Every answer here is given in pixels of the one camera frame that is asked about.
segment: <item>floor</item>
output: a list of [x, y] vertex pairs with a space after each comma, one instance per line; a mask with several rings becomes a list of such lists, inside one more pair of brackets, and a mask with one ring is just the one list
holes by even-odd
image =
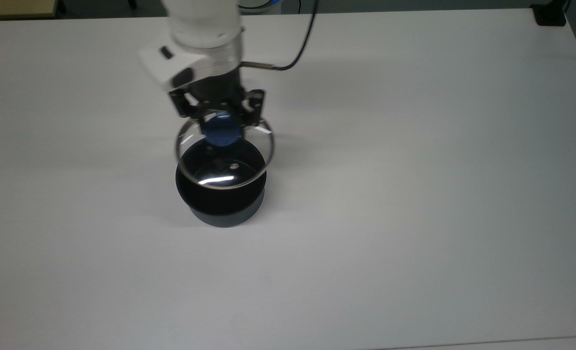
[[[310, 13], [314, 0], [301, 0], [302, 13]], [[67, 7], [61, 18], [121, 18], [166, 16], [159, 0], [137, 0], [131, 9], [127, 0], [64, 0]], [[297, 13], [299, 0], [283, 0], [282, 13]], [[445, 9], [527, 8], [546, 0], [322, 0], [321, 13], [351, 13], [376, 11], [423, 11]], [[572, 0], [567, 17], [576, 36], [576, 0]]]

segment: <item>black cable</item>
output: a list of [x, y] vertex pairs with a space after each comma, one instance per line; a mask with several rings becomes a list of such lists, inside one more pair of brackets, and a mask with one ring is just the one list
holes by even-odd
[[288, 64], [287, 66], [278, 67], [272, 64], [264, 64], [258, 62], [241, 62], [241, 67], [250, 67], [250, 68], [259, 68], [259, 69], [270, 69], [270, 70], [288, 70], [294, 67], [298, 60], [301, 59], [303, 52], [305, 51], [305, 47], [307, 46], [307, 42], [310, 40], [310, 34], [312, 33], [312, 28], [314, 27], [314, 20], [316, 19], [316, 13], [318, 12], [318, 2], [319, 0], [314, 0], [314, 8], [312, 10], [312, 18], [310, 19], [310, 26], [307, 27], [307, 33], [305, 34], [305, 39], [303, 40], [303, 44], [301, 45], [301, 49], [298, 51], [297, 57]]

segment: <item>tabletop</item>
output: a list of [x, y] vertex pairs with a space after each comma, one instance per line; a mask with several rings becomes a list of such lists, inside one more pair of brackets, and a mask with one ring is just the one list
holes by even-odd
[[[294, 57], [306, 15], [243, 18]], [[234, 228], [175, 187], [164, 18], [0, 22], [0, 349], [576, 336], [576, 42], [529, 9], [323, 14], [243, 69], [277, 152]]]
[[436, 346], [432, 350], [576, 350], [576, 337], [565, 339], [541, 339], [532, 341], [507, 341]]

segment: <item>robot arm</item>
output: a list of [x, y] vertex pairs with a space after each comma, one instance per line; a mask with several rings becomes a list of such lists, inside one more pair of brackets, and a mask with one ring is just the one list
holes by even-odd
[[229, 73], [242, 58], [237, 0], [163, 0], [168, 30], [146, 45], [141, 60], [165, 91]]

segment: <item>black pot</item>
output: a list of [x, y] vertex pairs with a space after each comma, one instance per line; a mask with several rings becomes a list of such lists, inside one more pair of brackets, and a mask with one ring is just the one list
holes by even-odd
[[228, 228], [247, 221], [262, 204], [266, 172], [258, 179], [238, 188], [210, 189], [198, 184], [203, 179], [217, 179], [217, 174], [233, 177], [214, 186], [233, 186], [252, 179], [266, 164], [264, 157], [250, 142], [239, 139], [227, 147], [216, 147], [205, 139], [193, 144], [182, 155], [181, 162], [197, 182], [185, 177], [179, 167], [175, 182], [177, 192], [199, 220], [217, 228]]

